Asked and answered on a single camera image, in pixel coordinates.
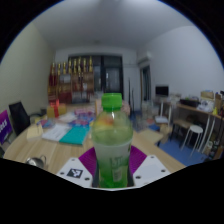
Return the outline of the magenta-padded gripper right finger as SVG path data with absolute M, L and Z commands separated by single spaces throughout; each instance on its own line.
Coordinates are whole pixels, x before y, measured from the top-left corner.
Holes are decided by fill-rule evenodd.
M 129 187 L 143 187 L 169 174 L 168 169 L 155 155 L 147 156 L 137 147 L 131 147 L 128 171 Z

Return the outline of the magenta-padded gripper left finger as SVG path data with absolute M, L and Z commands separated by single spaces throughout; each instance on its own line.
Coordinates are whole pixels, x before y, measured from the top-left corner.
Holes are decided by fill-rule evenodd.
M 57 172 L 57 176 L 84 188 L 95 186 L 97 176 L 95 149 L 90 148 L 78 158 L 69 158 Z

